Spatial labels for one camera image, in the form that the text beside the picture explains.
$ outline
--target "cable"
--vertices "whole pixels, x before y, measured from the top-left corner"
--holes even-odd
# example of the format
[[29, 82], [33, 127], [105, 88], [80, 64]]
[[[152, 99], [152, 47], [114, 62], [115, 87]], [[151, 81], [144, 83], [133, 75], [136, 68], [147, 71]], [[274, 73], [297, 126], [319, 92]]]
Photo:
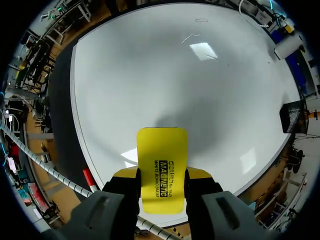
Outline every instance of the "cable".
[[[68, 186], [69, 188], [71, 188], [72, 190], [76, 191], [77, 193], [81, 194], [86, 198], [90, 197], [93, 194], [92, 192], [70, 181], [68, 178], [66, 178], [65, 176], [63, 176], [62, 174], [54, 170], [52, 167], [47, 165], [44, 161], [40, 160], [39, 157], [37, 157], [32, 151], [30, 151], [30, 149], [27, 148], [27, 146], [24, 145], [24, 143], [15, 136], [15, 134], [4, 124], [4, 121], [0, 121], [0, 129], [2, 129], [30, 159], [32, 159], [36, 164], [42, 167], [47, 173], [54, 176], [60, 182], [62, 182], [63, 184], [65, 184], [66, 186]], [[137, 225], [147, 227], [151, 233], [155, 234], [156, 236], [164, 240], [180, 240], [180, 238], [178, 238], [177, 236], [172, 235], [170, 232], [166, 231], [165, 229], [153, 224], [152, 222], [149, 222], [148, 220], [140, 216], [138, 216]]]
[[17, 128], [16, 131], [19, 131], [19, 129], [20, 129], [20, 124], [19, 124], [18, 118], [17, 118], [14, 114], [12, 114], [12, 113], [11, 113], [11, 115], [15, 118], [16, 122], [18, 123], [18, 128]]
[[136, 222], [136, 224], [144, 227], [159, 238], [166, 240], [181, 240], [181, 238], [173, 235], [171, 232], [166, 231], [165, 229], [153, 224], [152, 222], [149, 222], [148, 220], [140, 216], [138, 216], [138, 221]]
[[272, 0], [269, 0], [270, 2], [270, 9], [273, 10], [274, 9], [274, 5], [272, 4]]
[[4, 124], [3, 121], [0, 122], [0, 127], [30, 159], [32, 159], [35, 163], [42, 167], [46, 172], [48, 172], [56, 179], [58, 179], [60, 182], [62, 182], [63, 184], [65, 184], [66, 186], [68, 186], [69, 188], [86, 198], [92, 194], [92, 192], [70, 181], [68, 178], [58, 173], [56, 170], [54, 170], [52, 167], [50, 167], [44, 161], [42, 161], [39, 157], [37, 157], [33, 152], [30, 151], [29, 148], [27, 148], [26, 145], [23, 144], [22, 141], [19, 140], [19, 138], [15, 136], [15, 134]]
[[[243, 2], [244, 2], [244, 0], [241, 0], [240, 3], [239, 3], [239, 8], [238, 8], [239, 14], [241, 15], [241, 17], [244, 18], [244, 20], [246, 20], [248, 23], [251, 24], [251, 22], [249, 22], [249, 21], [246, 19], [246, 17], [245, 17], [245, 16], [242, 14], [242, 12], [241, 12], [241, 5], [242, 5]], [[257, 23], [257, 25], [260, 26], [260, 27], [262, 27], [262, 28], [268, 28], [268, 27], [269, 27], [268, 24], [259, 24], [259, 23]]]
[[5, 151], [5, 147], [4, 145], [1, 143], [1, 147], [2, 147], [2, 150], [3, 150], [3, 153], [4, 153], [4, 162], [2, 164], [2, 167], [4, 167], [6, 165], [6, 161], [7, 161], [7, 153]]
[[17, 108], [13, 108], [13, 107], [7, 107], [6, 109], [4, 109], [4, 111], [5, 110], [15, 110], [15, 111], [19, 111], [19, 112], [24, 112], [24, 111], [22, 111], [22, 110], [20, 110], [20, 109], [17, 109]]

